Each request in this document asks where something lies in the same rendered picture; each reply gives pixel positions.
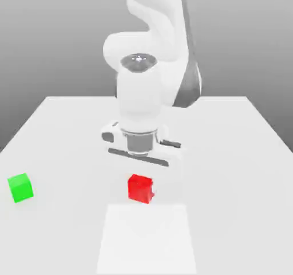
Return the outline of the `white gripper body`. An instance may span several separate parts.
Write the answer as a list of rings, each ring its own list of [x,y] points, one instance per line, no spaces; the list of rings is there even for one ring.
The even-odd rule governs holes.
[[[119,167],[131,173],[177,169],[183,162],[183,150],[170,146],[155,146],[141,153],[109,146],[106,152]]]

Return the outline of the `small green cube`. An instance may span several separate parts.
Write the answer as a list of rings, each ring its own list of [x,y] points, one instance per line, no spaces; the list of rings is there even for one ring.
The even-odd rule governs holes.
[[[34,196],[31,181],[27,173],[12,176],[7,179],[15,203],[24,201]]]

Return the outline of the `small red cube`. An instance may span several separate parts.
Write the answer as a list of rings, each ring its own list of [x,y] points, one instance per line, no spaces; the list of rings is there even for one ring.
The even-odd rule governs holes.
[[[152,186],[153,180],[151,178],[133,174],[128,179],[128,198],[149,204],[155,195],[152,191]]]

